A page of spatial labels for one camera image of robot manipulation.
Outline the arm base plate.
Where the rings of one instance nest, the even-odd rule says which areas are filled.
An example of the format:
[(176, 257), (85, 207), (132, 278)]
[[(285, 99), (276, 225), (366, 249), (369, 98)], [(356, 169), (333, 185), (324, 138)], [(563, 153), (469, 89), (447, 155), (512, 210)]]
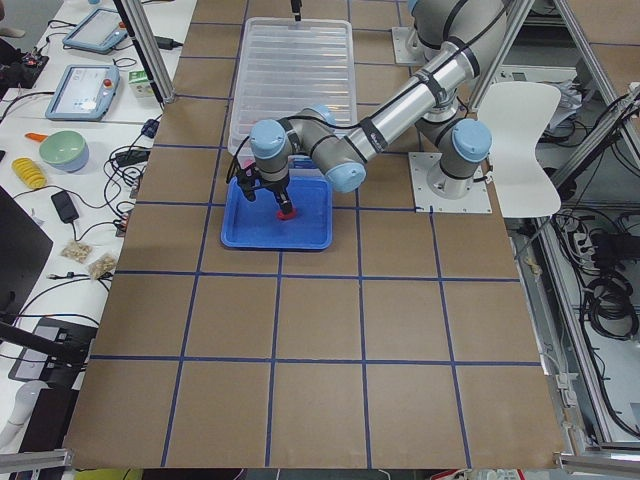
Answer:
[(391, 37), (397, 65), (417, 66), (424, 63), (424, 49), (413, 27), (393, 27)]
[(448, 177), (441, 169), (440, 153), (408, 154), (415, 211), (418, 213), (491, 214), (486, 181), (476, 165), (467, 179)]

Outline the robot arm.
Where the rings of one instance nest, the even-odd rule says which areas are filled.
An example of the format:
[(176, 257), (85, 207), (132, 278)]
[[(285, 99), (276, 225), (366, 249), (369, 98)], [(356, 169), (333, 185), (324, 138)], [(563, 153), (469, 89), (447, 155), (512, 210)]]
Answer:
[(281, 218), (290, 218), (294, 206), (287, 187), (293, 155), (309, 157), (335, 191), (354, 191), (365, 180), (367, 162), (411, 126), (441, 151), (438, 164), (428, 173), (430, 189), (447, 199), (465, 195), (489, 154), (492, 135), (482, 122), (459, 115), (457, 89), (479, 77), (496, 58), (505, 36), (507, 4), (412, 1), (409, 11), (418, 40), (430, 55), (427, 63), (373, 114), (348, 127), (343, 137), (335, 135), (325, 107), (257, 122), (245, 139), (252, 162), (241, 166), (234, 159), (227, 173), (247, 200), (255, 200), (257, 190), (267, 189)]

